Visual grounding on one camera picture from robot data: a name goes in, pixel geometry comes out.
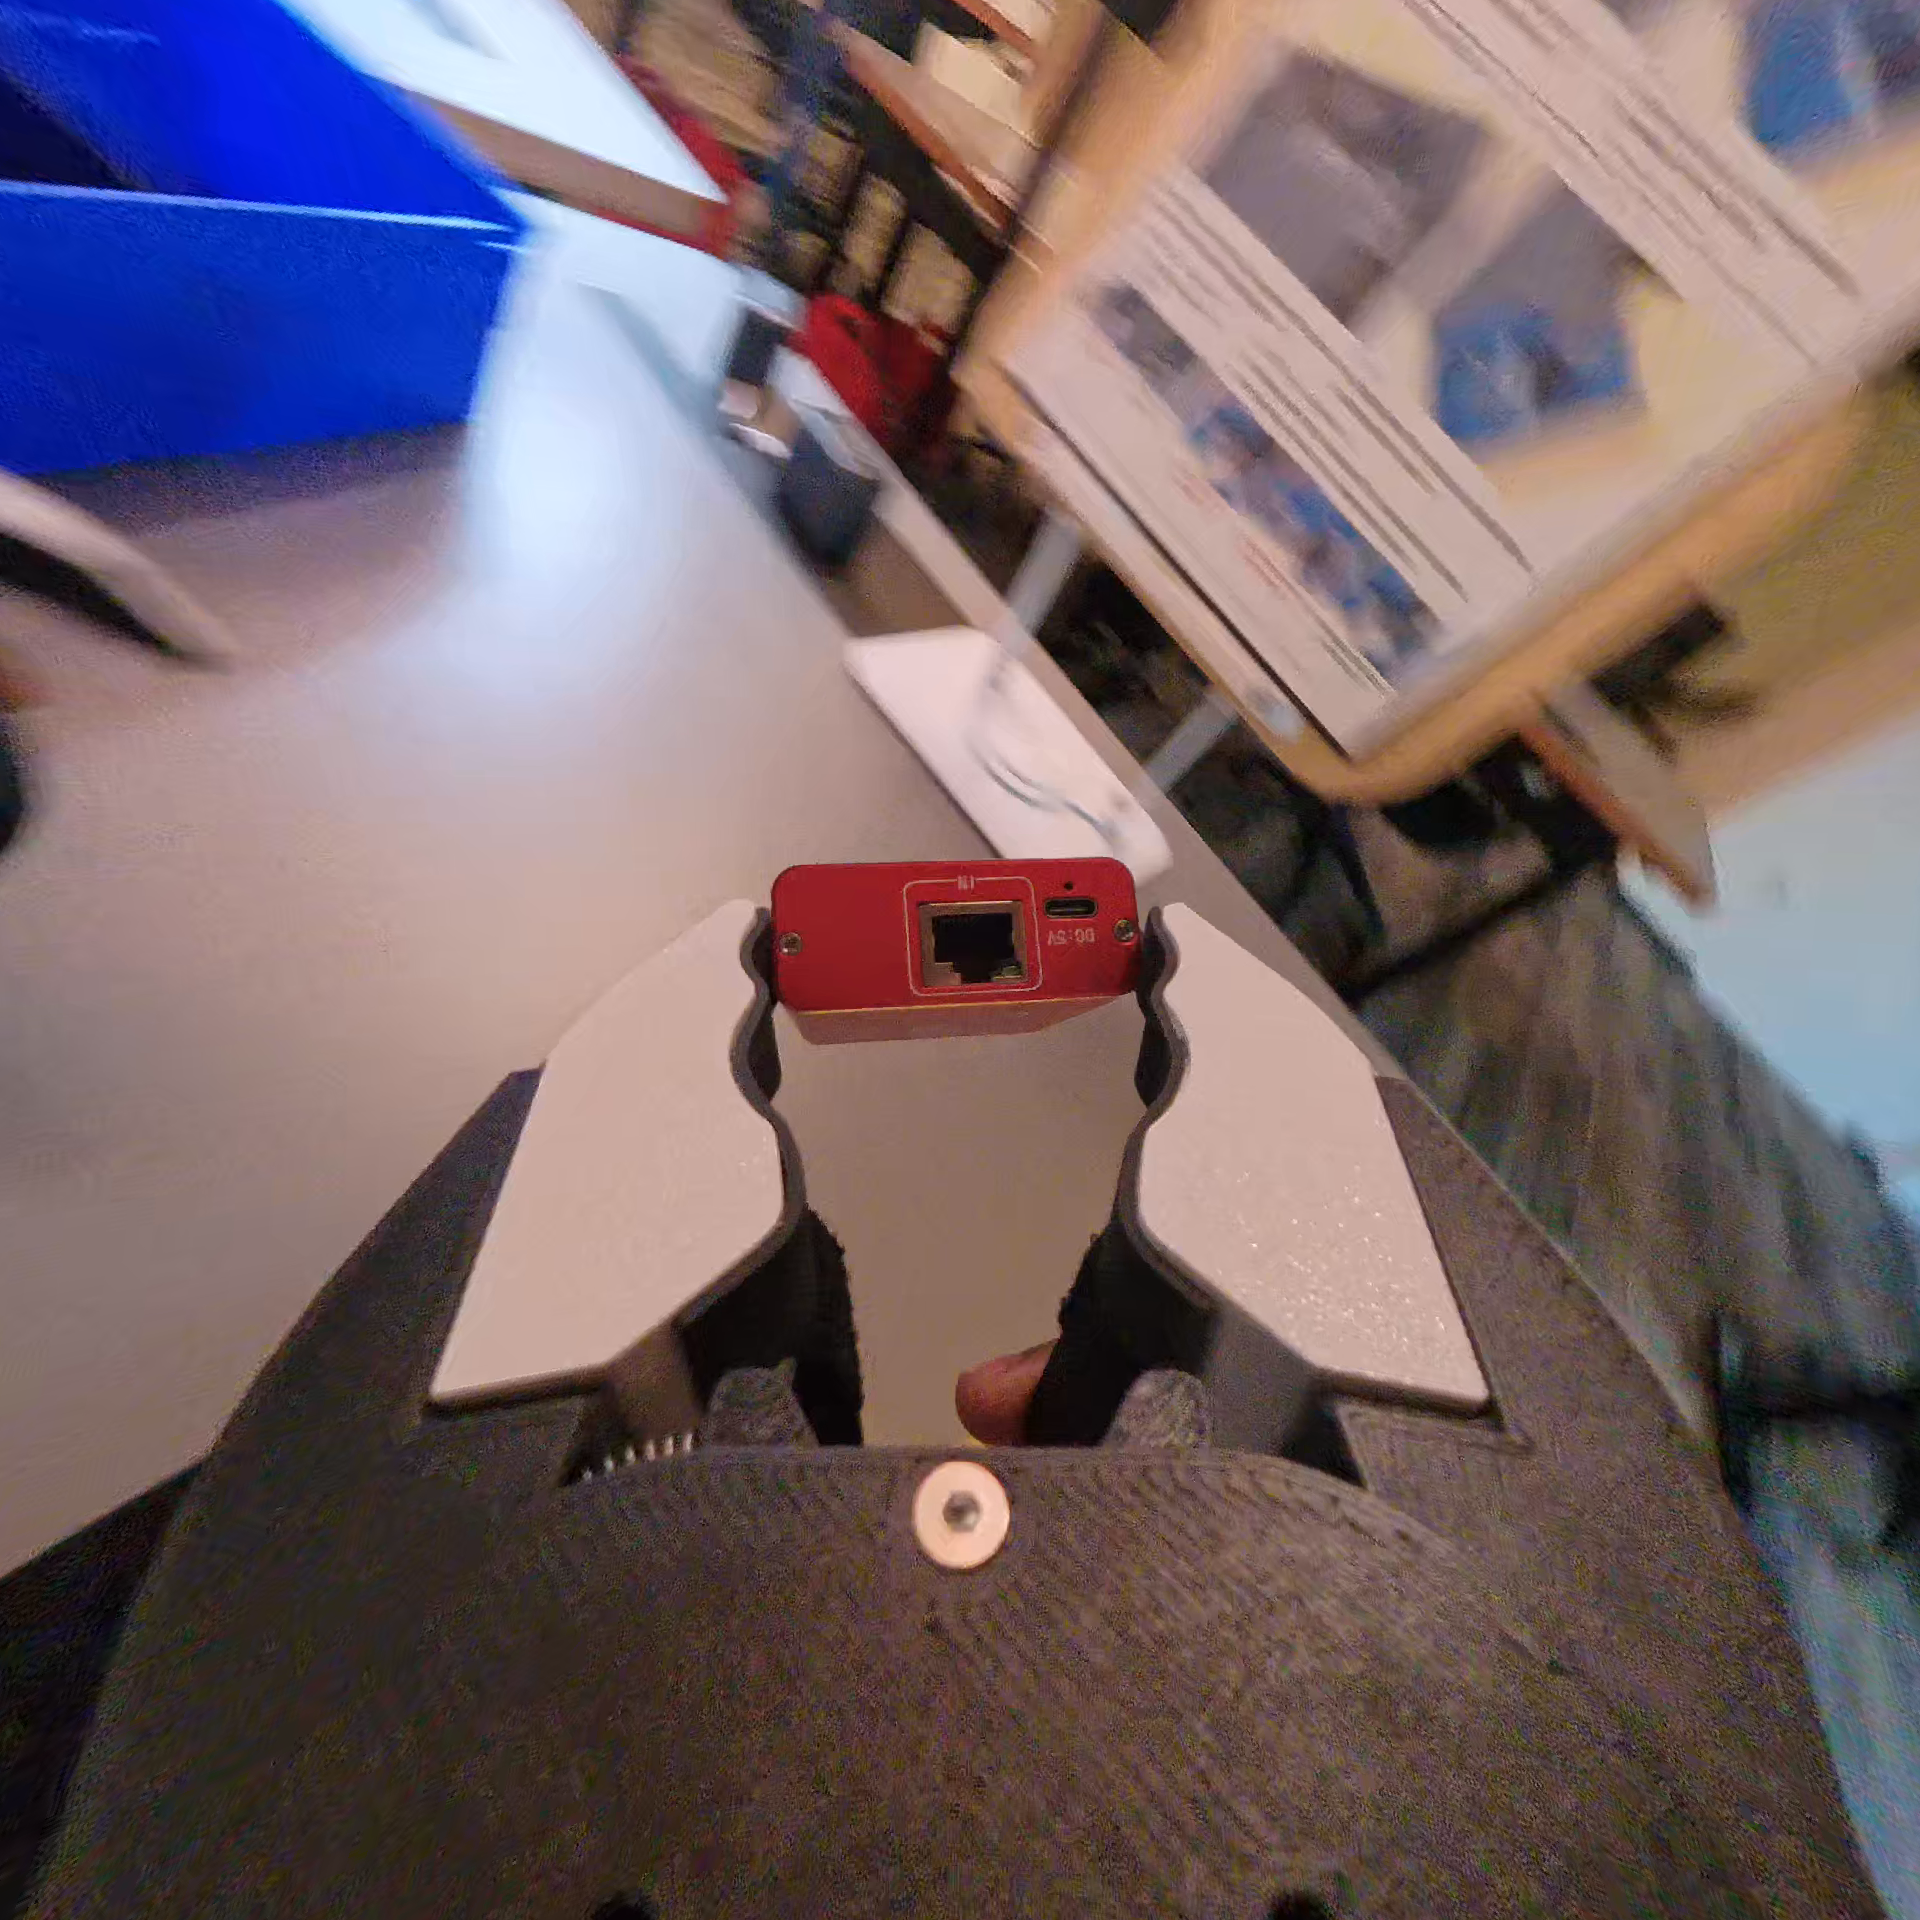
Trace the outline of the blue storage bin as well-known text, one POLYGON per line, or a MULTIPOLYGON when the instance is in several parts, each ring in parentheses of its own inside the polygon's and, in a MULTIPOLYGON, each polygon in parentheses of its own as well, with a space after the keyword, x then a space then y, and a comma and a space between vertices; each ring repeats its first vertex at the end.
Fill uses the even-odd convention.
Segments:
POLYGON ((275 3, 2 4, 15 474, 469 419, 525 221, 275 3))

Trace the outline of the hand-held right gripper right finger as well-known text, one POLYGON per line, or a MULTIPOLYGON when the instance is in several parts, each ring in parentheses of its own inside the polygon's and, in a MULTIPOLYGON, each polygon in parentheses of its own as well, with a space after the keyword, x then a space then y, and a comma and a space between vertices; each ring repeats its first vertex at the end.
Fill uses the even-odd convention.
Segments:
POLYGON ((1327 1397, 1476 1418, 1492 1397, 1372 1056, 1187 903, 1157 912, 1146 1100, 1120 1221, 1202 1314, 1218 1423, 1327 1397))

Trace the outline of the person's right hand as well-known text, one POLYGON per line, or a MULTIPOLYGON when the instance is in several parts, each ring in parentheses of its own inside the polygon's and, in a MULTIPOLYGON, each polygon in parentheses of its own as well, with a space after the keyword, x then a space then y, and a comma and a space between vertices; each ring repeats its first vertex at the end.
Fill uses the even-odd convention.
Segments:
POLYGON ((1028 1415, 1057 1351, 1042 1339, 968 1367, 953 1384, 953 1411, 968 1438, 985 1450, 1027 1444, 1028 1415))

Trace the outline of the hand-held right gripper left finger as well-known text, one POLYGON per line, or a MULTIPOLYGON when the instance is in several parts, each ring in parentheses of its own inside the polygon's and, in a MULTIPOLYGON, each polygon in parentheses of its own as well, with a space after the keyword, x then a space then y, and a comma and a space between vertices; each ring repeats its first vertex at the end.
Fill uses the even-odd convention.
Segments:
POLYGON ((765 917, 720 903, 548 1050, 428 1390, 434 1411, 607 1394, 643 1444, 704 1418, 689 1328, 801 1218, 753 1070, 765 917))

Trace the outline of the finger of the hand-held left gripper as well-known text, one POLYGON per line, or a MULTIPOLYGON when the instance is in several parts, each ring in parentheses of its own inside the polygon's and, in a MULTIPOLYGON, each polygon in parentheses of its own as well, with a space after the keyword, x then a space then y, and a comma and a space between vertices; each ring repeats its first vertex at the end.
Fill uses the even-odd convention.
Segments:
POLYGON ((181 666, 225 666, 231 637, 146 551, 48 487, 2 471, 2 587, 181 666))

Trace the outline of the red ethernet splitter box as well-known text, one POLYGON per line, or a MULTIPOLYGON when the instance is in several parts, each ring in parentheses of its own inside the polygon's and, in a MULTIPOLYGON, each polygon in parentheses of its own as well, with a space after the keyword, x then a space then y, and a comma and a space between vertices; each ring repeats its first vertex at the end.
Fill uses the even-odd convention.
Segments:
POLYGON ((1108 855, 791 867, 770 912, 776 995, 821 1044, 1023 1037, 1131 996, 1144 966, 1108 855))

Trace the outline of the grey charger box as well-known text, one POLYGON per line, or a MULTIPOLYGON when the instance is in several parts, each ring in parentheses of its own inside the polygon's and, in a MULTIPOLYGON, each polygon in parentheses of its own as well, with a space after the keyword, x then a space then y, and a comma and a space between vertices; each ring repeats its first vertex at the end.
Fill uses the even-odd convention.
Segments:
POLYGON ((884 479, 888 461, 858 421, 802 412, 776 483, 776 515, 809 564, 840 574, 874 526, 884 479))

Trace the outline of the instruction board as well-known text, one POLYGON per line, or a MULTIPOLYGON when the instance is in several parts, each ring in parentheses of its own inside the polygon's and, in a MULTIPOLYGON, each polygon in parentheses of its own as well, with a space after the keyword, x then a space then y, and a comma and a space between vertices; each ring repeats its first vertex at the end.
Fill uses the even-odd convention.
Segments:
POLYGON ((1916 4, 1172 4, 980 421, 1311 765, 1633 650, 1916 348, 1916 4))

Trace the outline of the red basket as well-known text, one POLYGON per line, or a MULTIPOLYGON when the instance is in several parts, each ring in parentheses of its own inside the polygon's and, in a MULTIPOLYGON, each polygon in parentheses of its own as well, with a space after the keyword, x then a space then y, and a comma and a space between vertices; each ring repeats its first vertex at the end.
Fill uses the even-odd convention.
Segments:
POLYGON ((853 419, 904 459, 931 448, 953 410, 952 338, 944 326, 907 322, 847 295, 805 302, 799 354, 853 419))

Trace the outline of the white board stand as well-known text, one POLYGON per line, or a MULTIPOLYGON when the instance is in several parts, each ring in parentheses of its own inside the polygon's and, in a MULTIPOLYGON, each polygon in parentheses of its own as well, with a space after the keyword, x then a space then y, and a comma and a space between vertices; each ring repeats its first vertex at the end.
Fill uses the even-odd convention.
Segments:
POLYGON ((1170 867, 1149 795, 1165 795, 1233 731, 1216 691, 1144 763, 1114 770, 1040 679, 1042 616, 1082 560, 1077 523, 1051 509, 983 629, 858 637, 858 691, 1004 860, 1114 858, 1133 883, 1170 867))

